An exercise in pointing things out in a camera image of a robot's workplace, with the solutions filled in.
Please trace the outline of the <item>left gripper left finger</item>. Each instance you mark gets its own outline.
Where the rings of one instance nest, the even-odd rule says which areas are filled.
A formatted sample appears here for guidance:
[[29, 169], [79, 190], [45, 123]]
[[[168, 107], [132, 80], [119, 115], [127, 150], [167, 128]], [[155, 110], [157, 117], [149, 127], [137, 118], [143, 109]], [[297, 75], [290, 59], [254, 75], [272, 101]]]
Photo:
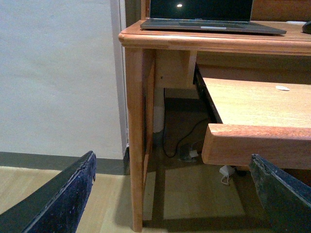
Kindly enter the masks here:
[[89, 151], [0, 216], [2, 233], [74, 233], [96, 179]]

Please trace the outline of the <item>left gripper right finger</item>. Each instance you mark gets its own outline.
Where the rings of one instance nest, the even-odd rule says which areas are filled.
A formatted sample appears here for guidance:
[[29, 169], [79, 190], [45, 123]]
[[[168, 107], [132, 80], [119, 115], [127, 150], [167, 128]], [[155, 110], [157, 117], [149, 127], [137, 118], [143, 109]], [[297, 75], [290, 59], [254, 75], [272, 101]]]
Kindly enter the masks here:
[[252, 154], [249, 168], [273, 231], [309, 233], [311, 188], [258, 154]]

